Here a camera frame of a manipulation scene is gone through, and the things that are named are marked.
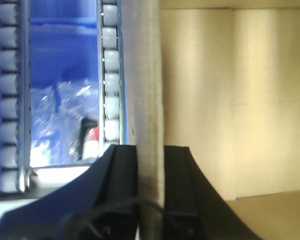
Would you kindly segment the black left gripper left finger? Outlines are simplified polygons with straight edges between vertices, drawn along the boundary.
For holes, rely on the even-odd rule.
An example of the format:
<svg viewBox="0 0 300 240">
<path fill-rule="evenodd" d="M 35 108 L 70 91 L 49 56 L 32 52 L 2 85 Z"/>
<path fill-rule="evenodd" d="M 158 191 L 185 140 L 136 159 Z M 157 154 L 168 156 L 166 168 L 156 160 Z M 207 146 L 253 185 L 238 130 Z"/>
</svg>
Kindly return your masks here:
<svg viewBox="0 0 300 240">
<path fill-rule="evenodd" d="M 138 195 L 137 150 L 111 145 L 84 173 L 0 218 L 0 240 L 70 240 L 84 214 Z"/>
</svg>

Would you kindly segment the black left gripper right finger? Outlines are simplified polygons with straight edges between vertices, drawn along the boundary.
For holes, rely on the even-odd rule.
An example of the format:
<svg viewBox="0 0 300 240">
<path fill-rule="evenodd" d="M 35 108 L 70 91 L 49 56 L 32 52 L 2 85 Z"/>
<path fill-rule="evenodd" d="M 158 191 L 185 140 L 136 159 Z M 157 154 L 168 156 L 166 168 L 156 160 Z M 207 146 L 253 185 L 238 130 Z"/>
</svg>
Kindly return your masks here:
<svg viewBox="0 0 300 240">
<path fill-rule="evenodd" d="M 164 147 L 164 208 L 185 240 L 258 240 L 218 194 L 188 147 Z"/>
</svg>

